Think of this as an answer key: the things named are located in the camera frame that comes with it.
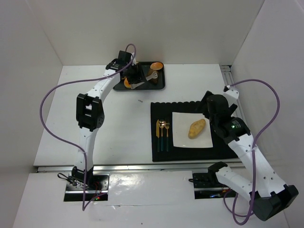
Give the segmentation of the grey metal tongs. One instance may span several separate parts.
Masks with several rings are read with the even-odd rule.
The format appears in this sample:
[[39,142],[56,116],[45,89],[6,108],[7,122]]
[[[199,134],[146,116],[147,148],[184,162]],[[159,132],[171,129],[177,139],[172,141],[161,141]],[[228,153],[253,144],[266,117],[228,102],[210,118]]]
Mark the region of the grey metal tongs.
[[157,71],[153,71],[150,75],[148,75],[147,77],[144,78],[143,82],[139,82],[137,84],[130,84],[131,85],[131,89],[135,89],[141,85],[143,85],[145,82],[148,82],[152,79],[157,79],[158,78],[158,73]]

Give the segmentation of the long yellow bread roll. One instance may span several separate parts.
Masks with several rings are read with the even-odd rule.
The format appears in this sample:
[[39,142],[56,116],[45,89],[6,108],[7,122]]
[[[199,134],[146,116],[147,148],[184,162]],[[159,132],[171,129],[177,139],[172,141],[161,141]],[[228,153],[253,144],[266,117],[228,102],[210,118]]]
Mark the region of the long yellow bread roll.
[[190,139],[195,139],[205,128],[206,121],[205,119],[200,119],[195,122],[193,122],[190,125],[189,131],[188,131],[188,137]]

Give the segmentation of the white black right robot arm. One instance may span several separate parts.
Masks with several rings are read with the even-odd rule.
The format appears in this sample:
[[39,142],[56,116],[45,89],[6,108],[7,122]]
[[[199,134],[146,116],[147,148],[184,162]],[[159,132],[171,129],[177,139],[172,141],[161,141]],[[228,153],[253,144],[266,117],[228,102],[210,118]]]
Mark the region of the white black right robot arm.
[[260,149],[245,122],[233,113],[237,109],[238,91],[226,89],[221,95],[207,91],[201,100],[203,115],[213,132],[238,156],[252,175],[248,180],[220,161],[208,167],[209,181],[226,185],[251,203],[256,217],[266,221],[288,208],[299,192],[282,180]]

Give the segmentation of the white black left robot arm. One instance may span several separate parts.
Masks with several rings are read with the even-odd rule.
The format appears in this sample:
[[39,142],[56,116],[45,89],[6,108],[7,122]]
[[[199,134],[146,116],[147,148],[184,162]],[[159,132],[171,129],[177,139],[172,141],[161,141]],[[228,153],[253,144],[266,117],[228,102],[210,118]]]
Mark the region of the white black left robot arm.
[[105,114],[103,103],[113,89],[125,77],[130,85],[143,84],[145,76],[140,63],[129,66],[121,73],[113,77],[116,68],[107,66],[104,72],[106,79],[100,80],[85,94],[79,94],[76,98],[76,120],[80,128],[79,146],[76,162],[72,169],[72,179],[87,186],[94,182],[93,177],[93,152],[97,132],[103,125]]

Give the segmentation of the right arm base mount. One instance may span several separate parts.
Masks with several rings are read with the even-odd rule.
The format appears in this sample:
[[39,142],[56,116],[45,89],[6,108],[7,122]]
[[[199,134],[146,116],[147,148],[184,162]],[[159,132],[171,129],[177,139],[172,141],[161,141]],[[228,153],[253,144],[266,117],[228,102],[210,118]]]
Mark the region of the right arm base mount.
[[193,173],[188,181],[193,184],[196,200],[220,199],[225,195],[227,198],[233,198],[236,195],[228,186],[215,181],[209,173]]

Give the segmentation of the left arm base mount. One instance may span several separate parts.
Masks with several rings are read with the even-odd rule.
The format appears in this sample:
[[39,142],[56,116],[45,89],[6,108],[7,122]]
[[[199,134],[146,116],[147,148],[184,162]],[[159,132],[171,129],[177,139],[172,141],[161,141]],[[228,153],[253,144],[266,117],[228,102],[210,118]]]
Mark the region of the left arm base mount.
[[73,179],[71,174],[66,176],[58,173],[57,177],[66,181],[64,202],[77,202],[83,200],[83,189],[85,189],[85,201],[93,198],[93,201],[107,201],[109,189],[109,174],[93,176],[92,183],[84,185],[83,182]]

